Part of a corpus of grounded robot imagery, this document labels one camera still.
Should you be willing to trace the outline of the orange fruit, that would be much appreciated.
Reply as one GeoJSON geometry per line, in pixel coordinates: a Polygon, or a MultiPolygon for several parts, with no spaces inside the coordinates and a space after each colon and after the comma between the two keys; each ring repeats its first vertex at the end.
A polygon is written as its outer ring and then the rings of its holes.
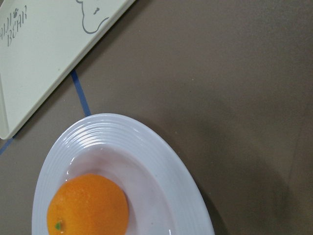
{"type": "Polygon", "coordinates": [[[64,183],[47,209],[50,235],[124,235],[129,207],[113,181],[85,174],[64,183]]]}

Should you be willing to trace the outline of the white round plate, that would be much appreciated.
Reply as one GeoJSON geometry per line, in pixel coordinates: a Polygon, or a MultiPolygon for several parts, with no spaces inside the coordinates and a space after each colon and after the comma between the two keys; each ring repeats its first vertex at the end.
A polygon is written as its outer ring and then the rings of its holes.
{"type": "Polygon", "coordinates": [[[39,174],[32,233],[48,233],[48,205],[67,180],[93,173],[125,192],[129,235],[212,235],[201,193],[175,151],[141,122],[97,114],[71,125],[55,141],[39,174]]]}

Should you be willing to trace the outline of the cream rectangular tray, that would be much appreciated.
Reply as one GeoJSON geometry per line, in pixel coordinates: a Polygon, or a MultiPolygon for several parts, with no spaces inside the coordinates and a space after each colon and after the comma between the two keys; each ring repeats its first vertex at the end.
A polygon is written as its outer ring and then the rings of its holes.
{"type": "Polygon", "coordinates": [[[12,138],[130,0],[5,0],[0,6],[0,137],[12,138]]]}

